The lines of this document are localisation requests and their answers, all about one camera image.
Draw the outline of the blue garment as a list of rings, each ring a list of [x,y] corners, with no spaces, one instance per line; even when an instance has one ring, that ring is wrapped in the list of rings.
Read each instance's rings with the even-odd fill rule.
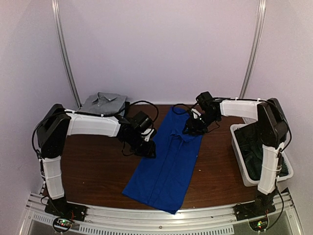
[[[188,118],[182,108],[170,108],[153,138],[156,158],[140,161],[124,196],[170,214],[181,208],[202,141],[202,136],[183,134]]]

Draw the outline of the grey polo shirt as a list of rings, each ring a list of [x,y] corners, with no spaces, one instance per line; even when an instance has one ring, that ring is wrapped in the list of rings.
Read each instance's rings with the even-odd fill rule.
[[[126,95],[98,92],[86,99],[80,111],[92,114],[114,114],[125,107],[127,98]]]

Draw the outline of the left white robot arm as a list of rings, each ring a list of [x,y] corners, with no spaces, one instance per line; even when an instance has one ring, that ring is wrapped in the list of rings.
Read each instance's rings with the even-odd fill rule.
[[[62,200],[66,191],[61,163],[70,139],[75,136],[114,138],[127,144],[130,154],[153,159],[156,157],[156,144],[153,141],[156,133],[154,121],[142,111],[125,117],[120,113],[105,115],[74,111],[62,104],[54,104],[37,124],[32,136],[47,193],[53,200],[51,209],[59,217],[66,217],[70,213],[69,204]]]

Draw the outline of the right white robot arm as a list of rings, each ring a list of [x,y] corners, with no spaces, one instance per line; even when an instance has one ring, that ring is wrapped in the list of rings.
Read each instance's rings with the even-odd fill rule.
[[[199,113],[194,106],[179,111],[178,115],[188,114],[189,118],[183,128],[183,134],[199,136],[208,133],[213,122],[222,117],[249,118],[256,121],[258,138],[262,142],[263,160],[256,202],[251,204],[251,212],[261,216],[269,209],[269,201],[278,193],[277,181],[280,159],[287,147],[286,139],[290,128],[283,109],[277,98],[240,99],[212,97],[203,92],[196,98],[196,104],[202,109]]]

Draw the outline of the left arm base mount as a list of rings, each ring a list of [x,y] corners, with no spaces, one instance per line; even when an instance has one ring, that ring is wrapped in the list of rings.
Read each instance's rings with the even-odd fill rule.
[[[48,201],[45,212],[68,220],[84,221],[87,207],[63,200]]]

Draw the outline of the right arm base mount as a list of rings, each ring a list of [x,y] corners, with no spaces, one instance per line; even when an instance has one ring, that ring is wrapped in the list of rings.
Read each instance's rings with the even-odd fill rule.
[[[233,207],[234,214],[237,221],[252,219],[255,217],[265,216],[266,213],[271,213],[276,211],[276,207],[273,202],[268,205],[261,205],[255,201],[238,203]]]

